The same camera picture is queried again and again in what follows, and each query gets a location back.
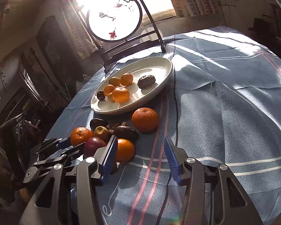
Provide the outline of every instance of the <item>black speaker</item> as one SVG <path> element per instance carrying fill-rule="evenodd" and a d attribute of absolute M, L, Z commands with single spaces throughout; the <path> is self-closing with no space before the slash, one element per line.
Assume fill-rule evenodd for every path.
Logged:
<path fill-rule="evenodd" d="M 19 179 L 25 176 L 29 165 L 30 145 L 27 141 L 25 114 L 8 120 L 0 127 L 3 147 L 13 173 Z"/>

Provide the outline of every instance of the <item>pile of fruit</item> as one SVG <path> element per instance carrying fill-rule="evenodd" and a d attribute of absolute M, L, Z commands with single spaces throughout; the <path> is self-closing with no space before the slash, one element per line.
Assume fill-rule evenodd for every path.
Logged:
<path fill-rule="evenodd" d="M 103 91 L 97 92 L 97 98 L 99 101 L 107 100 L 110 102 L 123 103 L 130 98 L 130 92 L 126 86 L 133 83 L 133 76 L 130 73 L 125 73 L 119 79 L 118 77 L 111 77 L 108 81 L 108 85 L 105 86 Z M 155 83 L 155 77 L 153 75 L 146 75 L 138 80 L 138 87 L 145 89 Z"/>
<path fill-rule="evenodd" d="M 158 115 L 151 108 L 139 108 L 132 115 L 132 124 L 141 132 L 151 132 L 158 125 Z M 90 122 L 93 131 L 78 127 L 71 133 L 72 146 L 83 142 L 85 157 L 94 156 L 98 148 L 107 146 L 111 135 L 118 137 L 118 149 L 115 161 L 129 161 L 135 153 L 135 142 L 139 137 L 137 130 L 127 126 L 126 122 L 108 123 L 104 119 L 94 118 Z"/>

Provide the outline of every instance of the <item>plate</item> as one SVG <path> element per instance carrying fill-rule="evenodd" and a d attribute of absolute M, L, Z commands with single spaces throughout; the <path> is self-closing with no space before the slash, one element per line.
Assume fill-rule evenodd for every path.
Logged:
<path fill-rule="evenodd" d="M 172 69 L 172 62 L 162 57 L 145 58 L 131 63 L 109 76 L 99 85 L 92 96 L 91 108 L 95 113 L 107 115 L 121 114 L 139 108 L 161 92 L 170 79 Z M 121 85 L 121 87 L 125 87 L 130 91 L 130 99 L 120 104 L 108 101 L 107 97 L 104 101 L 99 101 L 97 92 L 104 90 L 111 77 L 121 78 L 124 73 L 131 73 L 133 75 L 133 83 L 131 85 Z M 148 88 L 140 89 L 138 87 L 138 80 L 145 75 L 153 75 L 156 81 Z"/>

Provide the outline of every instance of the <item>purple fruit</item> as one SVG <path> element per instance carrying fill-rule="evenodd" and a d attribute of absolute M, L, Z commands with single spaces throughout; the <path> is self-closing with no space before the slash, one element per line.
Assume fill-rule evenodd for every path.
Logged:
<path fill-rule="evenodd" d="M 91 137 L 84 145 L 85 157 L 93 157 L 97 149 L 105 146 L 107 146 L 107 144 L 99 137 Z"/>

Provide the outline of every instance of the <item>plate rim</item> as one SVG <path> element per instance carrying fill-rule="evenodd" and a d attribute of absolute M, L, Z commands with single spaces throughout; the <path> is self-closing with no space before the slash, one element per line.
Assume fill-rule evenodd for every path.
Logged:
<path fill-rule="evenodd" d="M 138 100 L 136 100 L 136 101 L 133 101 L 133 102 L 131 102 L 131 103 L 125 105 L 125 106 L 122 106 L 122 107 L 120 107 L 120 108 L 113 109 L 113 110 L 108 110 L 108 111 L 103 111 L 103 112 L 98 112 L 98 111 L 96 111 L 96 110 L 92 107 L 92 99 L 93 99 L 93 97 L 95 97 L 95 93 L 97 92 L 98 88 L 99 88 L 106 80 L 108 80 L 109 78 L 111 78 L 115 73 L 117 73 L 117 72 L 123 70 L 124 68 L 126 68 L 126 67 L 128 67 L 128 66 L 130 66 L 130 65 L 132 65 L 132 64 L 135 64 L 135 63 L 137 63 L 137 62 L 139 62 L 139 61 L 142 61 L 142 60 L 152 59 L 152 58 L 164 58 L 164 57 L 142 58 L 142 59 L 140 59 L 140 60 L 138 60 L 138 61 L 135 61 L 135 62 L 133 62 L 133 63 L 130 63 L 130 64 L 126 65 L 125 67 L 123 67 L 123 68 L 121 68 L 120 70 L 114 72 L 113 74 L 109 75 L 105 80 L 103 80 L 103 81 L 98 85 L 98 87 L 96 88 L 96 90 L 95 90 L 95 91 L 93 92 L 93 94 L 92 94 L 91 101 L 90 101 L 90 106 L 91 106 L 92 111 L 95 112 L 95 113 L 98 113 L 98 114 L 108 115 L 108 114 L 111 114 L 113 111 L 122 109 L 122 108 L 124 108 L 124 107 L 128 107 L 128 106 L 130 106 L 131 104 L 134 104 L 135 102 L 137 102 L 138 100 L 140 100 L 141 98 L 138 99 Z M 164 80 L 163 80 L 158 86 L 160 86 L 160 85 L 169 77 L 169 75 L 172 73 L 172 70 L 173 70 L 173 63 L 172 63 L 172 61 L 171 61 L 170 59 L 168 59 L 168 58 L 164 58 L 164 59 L 166 59 L 166 60 L 168 60 L 168 61 L 170 62 L 171 67 L 170 67 L 169 73 L 166 75 L 166 77 L 164 78 Z M 154 92 L 154 90 L 158 88 L 158 86 L 157 86 L 156 88 L 154 88 L 152 91 L 150 91 L 148 94 L 146 94 L 146 96 L 147 96 L 147 95 L 151 95 L 151 94 Z"/>

